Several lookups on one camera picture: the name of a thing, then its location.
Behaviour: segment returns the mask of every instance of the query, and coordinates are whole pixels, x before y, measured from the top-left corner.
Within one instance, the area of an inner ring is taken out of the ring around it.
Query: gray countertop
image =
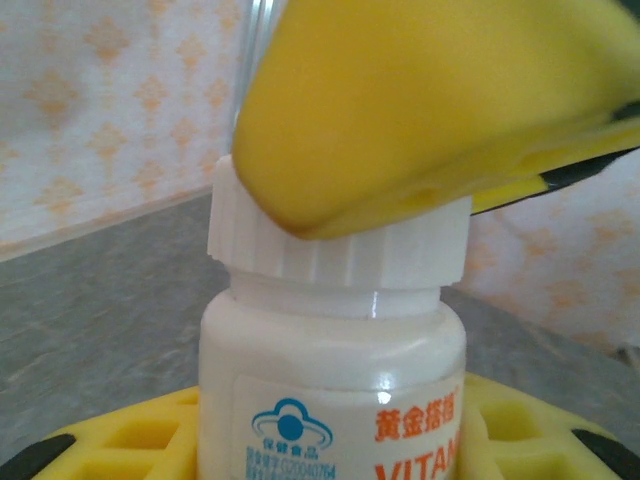
[[[209,197],[0,264],[0,463],[64,425],[195,385],[199,322],[224,289]],[[468,369],[590,419],[640,450],[622,363],[453,289]]]

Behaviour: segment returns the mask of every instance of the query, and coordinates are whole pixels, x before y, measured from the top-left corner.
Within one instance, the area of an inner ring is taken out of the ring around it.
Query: bottle cap
[[[335,240],[301,240],[278,227],[240,183],[230,156],[216,164],[208,253],[232,271],[359,289],[411,290],[462,278],[471,199]]]

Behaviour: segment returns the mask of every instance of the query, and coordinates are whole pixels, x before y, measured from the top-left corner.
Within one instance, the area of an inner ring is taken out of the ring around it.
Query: white plastic bottle
[[[333,241],[279,229],[218,162],[200,340],[201,480],[453,478],[470,200]]]

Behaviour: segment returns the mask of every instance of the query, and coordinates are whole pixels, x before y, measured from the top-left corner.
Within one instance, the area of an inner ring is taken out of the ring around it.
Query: bottle neck
[[[292,315],[386,319],[425,315],[440,304],[440,288],[358,289],[306,285],[230,271],[231,295],[240,303]]]

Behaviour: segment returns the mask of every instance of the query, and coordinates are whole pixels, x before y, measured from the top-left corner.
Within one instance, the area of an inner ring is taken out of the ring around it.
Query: tiled wall
[[[208,190],[245,5],[0,2],[0,258]],[[461,287],[605,350],[640,344],[638,160],[475,218]]]

